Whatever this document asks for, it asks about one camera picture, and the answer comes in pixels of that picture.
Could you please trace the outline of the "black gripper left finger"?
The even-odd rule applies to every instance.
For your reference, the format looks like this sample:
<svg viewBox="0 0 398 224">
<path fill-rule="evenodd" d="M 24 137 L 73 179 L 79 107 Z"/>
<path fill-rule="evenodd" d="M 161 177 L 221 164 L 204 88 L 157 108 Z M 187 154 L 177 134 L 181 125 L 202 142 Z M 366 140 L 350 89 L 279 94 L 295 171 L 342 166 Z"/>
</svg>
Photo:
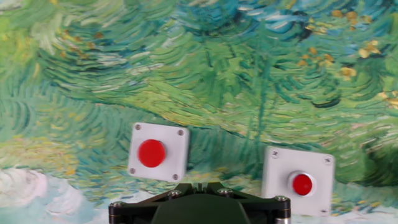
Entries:
<svg viewBox="0 0 398 224">
<path fill-rule="evenodd" d="M 152 217 L 169 200 L 199 192 L 199 184 L 178 184 L 174 189 L 137 203 L 112 202 L 108 206 L 109 224 L 134 223 L 138 216 Z"/>
</svg>

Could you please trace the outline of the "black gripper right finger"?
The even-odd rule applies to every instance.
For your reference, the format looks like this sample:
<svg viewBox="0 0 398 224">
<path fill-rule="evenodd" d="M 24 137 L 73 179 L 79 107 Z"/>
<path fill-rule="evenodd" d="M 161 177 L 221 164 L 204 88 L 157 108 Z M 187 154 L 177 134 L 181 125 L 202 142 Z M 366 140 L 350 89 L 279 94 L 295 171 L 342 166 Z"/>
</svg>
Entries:
<svg viewBox="0 0 398 224">
<path fill-rule="evenodd" d="M 220 207 L 221 213 L 231 211 L 232 215 L 245 215 L 248 223 L 291 223 L 291 200 L 284 195 L 261 198 L 227 188 L 221 182 L 200 183 L 199 193 L 229 198 L 231 201 L 227 205 L 236 202 L 239 205 L 239 212 Z"/>
</svg>

